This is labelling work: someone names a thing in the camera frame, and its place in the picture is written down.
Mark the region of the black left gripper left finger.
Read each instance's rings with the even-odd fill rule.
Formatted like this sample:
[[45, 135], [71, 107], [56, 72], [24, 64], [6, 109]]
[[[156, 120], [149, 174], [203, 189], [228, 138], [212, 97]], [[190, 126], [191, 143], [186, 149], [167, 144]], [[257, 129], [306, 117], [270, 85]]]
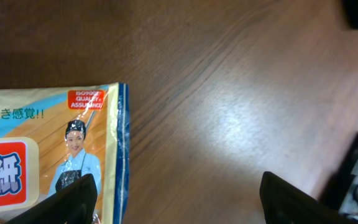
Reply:
[[94, 178], [86, 174], [6, 224], [91, 224], [97, 198]]

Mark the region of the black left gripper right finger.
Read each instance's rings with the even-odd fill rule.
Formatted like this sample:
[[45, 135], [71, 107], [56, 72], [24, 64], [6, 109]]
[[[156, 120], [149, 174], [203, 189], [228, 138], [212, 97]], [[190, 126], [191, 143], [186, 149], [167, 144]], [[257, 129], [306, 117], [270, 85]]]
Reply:
[[259, 190], [266, 224], [346, 224], [342, 217], [273, 172], [263, 173]]

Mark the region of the yellow chip bag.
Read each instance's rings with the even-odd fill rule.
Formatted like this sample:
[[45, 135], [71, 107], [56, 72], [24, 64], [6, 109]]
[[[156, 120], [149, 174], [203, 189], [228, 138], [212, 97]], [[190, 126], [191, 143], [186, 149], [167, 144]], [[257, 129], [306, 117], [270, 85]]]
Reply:
[[129, 182], [124, 83], [0, 90], [0, 223], [92, 175], [92, 223], [121, 224]]

